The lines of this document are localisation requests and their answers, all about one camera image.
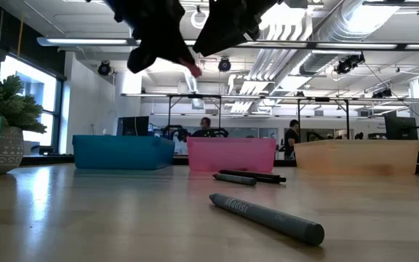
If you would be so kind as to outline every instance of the monitor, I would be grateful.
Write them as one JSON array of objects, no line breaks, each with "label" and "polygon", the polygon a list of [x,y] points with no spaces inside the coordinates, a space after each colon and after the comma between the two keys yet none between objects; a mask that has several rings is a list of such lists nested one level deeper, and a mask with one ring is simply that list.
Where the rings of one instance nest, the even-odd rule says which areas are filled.
[{"label": "monitor", "polygon": [[387,116],[385,121],[388,140],[418,140],[415,118]]},{"label": "monitor", "polygon": [[117,123],[117,135],[148,135],[148,116],[120,117]]}]

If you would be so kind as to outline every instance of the patterned pot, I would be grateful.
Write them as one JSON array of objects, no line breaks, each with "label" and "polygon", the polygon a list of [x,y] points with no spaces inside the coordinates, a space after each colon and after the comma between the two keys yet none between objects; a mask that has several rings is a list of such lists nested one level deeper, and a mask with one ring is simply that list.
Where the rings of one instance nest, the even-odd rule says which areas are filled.
[{"label": "patterned pot", "polygon": [[0,135],[0,174],[18,168],[22,158],[22,130],[19,127],[2,127]]}]

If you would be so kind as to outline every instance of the green plant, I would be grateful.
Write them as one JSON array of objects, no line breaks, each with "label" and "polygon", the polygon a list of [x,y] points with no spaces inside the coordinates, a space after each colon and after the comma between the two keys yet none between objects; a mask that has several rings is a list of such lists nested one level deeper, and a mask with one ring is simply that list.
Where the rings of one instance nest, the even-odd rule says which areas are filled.
[{"label": "green plant", "polygon": [[43,108],[33,96],[19,95],[23,90],[19,76],[8,76],[0,81],[0,116],[2,125],[19,127],[25,131],[45,133],[46,128],[38,122]]}]

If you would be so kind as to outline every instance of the potted plant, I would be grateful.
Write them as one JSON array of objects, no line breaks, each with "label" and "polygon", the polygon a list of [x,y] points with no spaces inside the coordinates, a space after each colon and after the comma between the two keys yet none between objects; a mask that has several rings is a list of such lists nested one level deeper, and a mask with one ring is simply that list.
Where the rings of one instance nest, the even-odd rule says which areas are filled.
[{"label": "potted plant", "polygon": [[45,133],[38,122],[43,108],[33,96],[20,95],[23,86],[19,76],[0,80],[0,173],[19,167],[23,158],[23,130]]}]

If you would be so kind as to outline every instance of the gray marker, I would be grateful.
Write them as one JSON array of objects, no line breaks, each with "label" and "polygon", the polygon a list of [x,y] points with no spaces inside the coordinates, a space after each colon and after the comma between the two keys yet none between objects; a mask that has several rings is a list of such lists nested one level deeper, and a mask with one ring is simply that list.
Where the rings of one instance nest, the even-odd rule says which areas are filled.
[{"label": "gray marker", "polygon": [[317,223],[223,194],[212,194],[209,199],[217,207],[241,215],[289,237],[315,246],[323,242],[324,229]]},{"label": "gray marker", "polygon": [[228,182],[241,183],[248,186],[256,185],[256,178],[244,178],[235,175],[214,174],[214,178]]}]

